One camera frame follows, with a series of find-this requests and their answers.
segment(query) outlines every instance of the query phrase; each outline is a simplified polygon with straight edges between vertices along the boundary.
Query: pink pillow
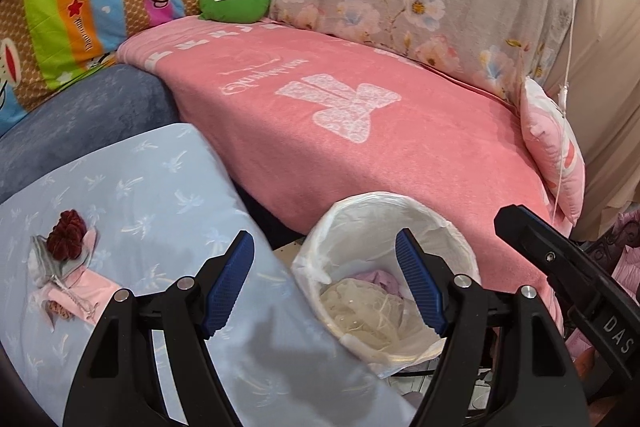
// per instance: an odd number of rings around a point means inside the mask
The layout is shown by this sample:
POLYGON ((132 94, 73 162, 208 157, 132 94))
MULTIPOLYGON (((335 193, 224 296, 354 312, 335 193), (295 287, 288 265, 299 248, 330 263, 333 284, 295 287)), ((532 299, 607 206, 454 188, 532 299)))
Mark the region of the pink pillow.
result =
POLYGON ((574 131, 562 113, 534 80, 522 84, 520 126, 529 153, 566 218, 575 225, 584 201, 584 159, 574 131), (564 125, 564 143, 562 127, 564 125), (561 162, 562 182, 558 191, 561 162))

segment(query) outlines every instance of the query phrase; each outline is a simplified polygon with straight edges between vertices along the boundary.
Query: person's skin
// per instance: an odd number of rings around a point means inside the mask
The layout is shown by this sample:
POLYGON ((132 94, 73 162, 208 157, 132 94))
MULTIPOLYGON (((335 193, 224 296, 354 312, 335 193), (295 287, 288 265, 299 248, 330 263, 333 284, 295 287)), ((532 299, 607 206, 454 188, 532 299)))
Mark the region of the person's skin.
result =
MULTIPOLYGON (((595 364, 595 357, 596 350, 594 347, 590 347, 575 359, 574 365, 581 380, 584 380, 593 368, 595 364)), ((591 425, 596 426, 607 415, 617 401, 617 396, 609 396, 593 402, 589 406, 589 419, 591 420, 591 425)))

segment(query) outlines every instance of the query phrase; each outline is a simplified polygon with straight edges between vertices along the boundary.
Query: dark blue cushion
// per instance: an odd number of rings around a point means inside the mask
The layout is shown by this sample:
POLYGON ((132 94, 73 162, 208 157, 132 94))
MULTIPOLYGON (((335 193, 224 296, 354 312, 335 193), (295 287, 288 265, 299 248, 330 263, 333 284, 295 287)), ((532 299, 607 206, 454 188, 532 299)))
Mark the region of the dark blue cushion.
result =
POLYGON ((85 154, 179 120, 155 76, 116 65, 60 92, 0 137, 0 203, 85 154))

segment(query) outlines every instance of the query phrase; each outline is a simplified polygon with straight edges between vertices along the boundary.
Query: blue gripper pad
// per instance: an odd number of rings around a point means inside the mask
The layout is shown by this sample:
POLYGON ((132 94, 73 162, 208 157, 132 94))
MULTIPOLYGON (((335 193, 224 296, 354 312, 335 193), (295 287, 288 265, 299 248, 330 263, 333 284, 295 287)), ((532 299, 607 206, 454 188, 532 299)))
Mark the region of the blue gripper pad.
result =
POLYGON ((447 328, 442 309, 442 295, 422 260, 424 254, 421 250, 418 251, 414 245, 415 239, 410 234, 401 230, 396 235, 396 257, 422 320, 437 334, 442 335, 447 328))
POLYGON ((246 233, 229 254, 218 280, 209 291, 207 311, 202 321, 202 327, 209 335, 225 327, 254 262, 254 251, 254 238, 246 233))

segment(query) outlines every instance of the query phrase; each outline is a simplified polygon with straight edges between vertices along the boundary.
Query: white bow print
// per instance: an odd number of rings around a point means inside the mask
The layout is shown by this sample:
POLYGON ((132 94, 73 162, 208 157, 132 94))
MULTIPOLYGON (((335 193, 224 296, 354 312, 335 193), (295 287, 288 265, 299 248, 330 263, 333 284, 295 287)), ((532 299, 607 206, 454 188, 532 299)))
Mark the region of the white bow print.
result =
POLYGON ((402 100, 398 93, 372 84, 360 84, 354 90, 330 74, 314 74, 302 80, 306 84, 290 82, 276 94, 328 107, 314 113, 314 123, 354 143, 369 138, 374 109, 402 100))

